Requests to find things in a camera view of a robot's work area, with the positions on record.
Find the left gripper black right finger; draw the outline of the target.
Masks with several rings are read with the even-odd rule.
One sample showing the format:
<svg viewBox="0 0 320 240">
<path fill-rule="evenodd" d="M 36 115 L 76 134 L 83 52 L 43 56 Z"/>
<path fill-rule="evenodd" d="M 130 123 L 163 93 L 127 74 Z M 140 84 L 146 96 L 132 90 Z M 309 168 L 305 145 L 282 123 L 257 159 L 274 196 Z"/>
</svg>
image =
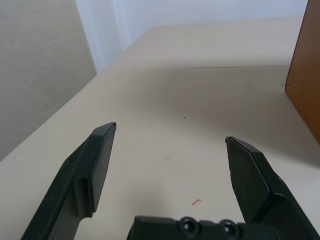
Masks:
<svg viewBox="0 0 320 240">
<path fill-rule="evenodd" d="M 225 143 L 231 185 L 244 221 L 273 228 L 280 240 L 320 240 L 264 154 L 233 136 L 226 137 Z"/>
</svg>

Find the brown wooden cabinet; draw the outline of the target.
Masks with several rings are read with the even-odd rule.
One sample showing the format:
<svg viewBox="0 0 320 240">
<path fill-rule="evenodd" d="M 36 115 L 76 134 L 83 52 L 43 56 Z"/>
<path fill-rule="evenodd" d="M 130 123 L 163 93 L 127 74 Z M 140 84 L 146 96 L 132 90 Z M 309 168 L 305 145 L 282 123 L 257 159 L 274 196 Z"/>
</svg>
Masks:
<svg viewBox="0 0 320 240">
<path fill-rule="evenodd" d="M 320 145 L 320 0 L 308 0 L 285 92 Z"/>
</svg>

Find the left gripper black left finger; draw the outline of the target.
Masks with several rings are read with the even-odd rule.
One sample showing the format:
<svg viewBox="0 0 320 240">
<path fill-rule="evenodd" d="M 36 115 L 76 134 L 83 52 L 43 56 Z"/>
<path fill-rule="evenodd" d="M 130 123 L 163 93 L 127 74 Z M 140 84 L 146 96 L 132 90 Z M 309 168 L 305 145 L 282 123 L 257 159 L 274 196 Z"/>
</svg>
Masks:
<svg viewBox="0 0 320 240">
<path fill-rule="evenodd" d="M 63 162 L 21 240 L 74 240 L 97 211 L 117 129 L 99 126 Z"/>
</svg>

